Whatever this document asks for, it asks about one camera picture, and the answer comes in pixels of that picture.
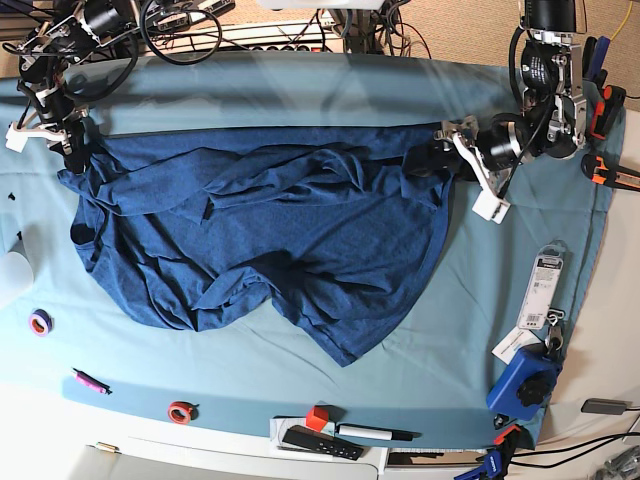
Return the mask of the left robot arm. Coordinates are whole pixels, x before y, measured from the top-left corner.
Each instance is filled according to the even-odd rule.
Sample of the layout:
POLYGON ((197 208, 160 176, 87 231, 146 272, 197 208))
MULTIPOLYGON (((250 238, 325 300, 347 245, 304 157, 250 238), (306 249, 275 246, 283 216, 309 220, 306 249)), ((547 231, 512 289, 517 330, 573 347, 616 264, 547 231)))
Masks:
POLYGON ((527 1, 508 53, 514 113, 498 113, 486 128, 469 115, 444 121, 429 142, 411 149, 405 170, 427 177, 449 171, 487 180, 499 196, 518 167, 548 154, 569 159, 586 141, 582 48, 572 1, 527 1))

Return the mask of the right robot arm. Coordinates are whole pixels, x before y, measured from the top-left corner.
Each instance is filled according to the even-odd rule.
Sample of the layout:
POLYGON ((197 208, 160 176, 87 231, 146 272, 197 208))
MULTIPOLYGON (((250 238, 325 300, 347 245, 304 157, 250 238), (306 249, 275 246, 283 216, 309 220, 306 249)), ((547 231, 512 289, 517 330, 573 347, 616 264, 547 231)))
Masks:
POLYGON ((223 41, 222 25, 203 1, 4 1, 2 12, 29 19, 31 30, 1 48, 18 60, 17 90, 27 99, 6 134, 8 149, 20 153, 42 139, 73 173, 85 170, 85 120, 90 105, 111 96, 137 66, 143 50, 173 65, 210 58, 223 41), (124 69, 102 88, 72 88, 66 71, 101 54, 120 52, 124 69))

